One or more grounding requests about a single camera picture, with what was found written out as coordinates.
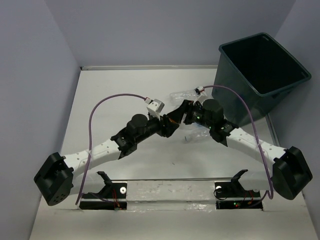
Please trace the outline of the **clear bottle white blue cap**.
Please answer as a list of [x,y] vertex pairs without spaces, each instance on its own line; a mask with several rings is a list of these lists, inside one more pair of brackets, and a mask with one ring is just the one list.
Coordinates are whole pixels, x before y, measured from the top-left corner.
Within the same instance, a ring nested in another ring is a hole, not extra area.
[[210,138],[210,133],[207,130],[193,131],[184,136],[186,143],[202,143]]

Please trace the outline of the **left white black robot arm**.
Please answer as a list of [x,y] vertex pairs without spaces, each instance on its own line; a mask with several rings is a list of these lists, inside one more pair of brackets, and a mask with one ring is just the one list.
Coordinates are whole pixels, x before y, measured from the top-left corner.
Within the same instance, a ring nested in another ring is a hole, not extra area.
[[169,138],[181,120],[172,114],[160,118],[135,114],[126,126],[105,142],[73,154],[52,153],[34,177],[34,182],[48,206],[64,201],[74,187],[74,180],[99,165],[127,157],[137,150],[138,144],[158,134]]

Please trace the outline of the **clear bottle blue label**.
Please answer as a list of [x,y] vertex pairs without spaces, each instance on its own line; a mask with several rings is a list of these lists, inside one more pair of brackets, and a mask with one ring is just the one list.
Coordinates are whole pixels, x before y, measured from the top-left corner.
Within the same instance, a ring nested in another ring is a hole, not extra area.
[[203,134],[206,133],[208,129],[205,126],[202,126],[200,124],[195,124],[194,128],[191,130],[192,134]]

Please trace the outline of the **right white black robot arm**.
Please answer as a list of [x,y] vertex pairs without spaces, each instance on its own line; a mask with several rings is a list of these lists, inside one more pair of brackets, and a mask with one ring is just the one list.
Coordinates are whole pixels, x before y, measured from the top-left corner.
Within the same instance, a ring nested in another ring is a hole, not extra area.
[[256,190],[277,192],[283,198],[293,200],[313,178],[300,149],[275,146],[250,135],[224,117],[224,110],[215,99],[203,103],[184,100],[168,113],[168,117],[177,124],[199,124],[209,129],[211,138],[217,143],[263,164],[263,172],[244,169],[233,177],[230,190],[235,196]]

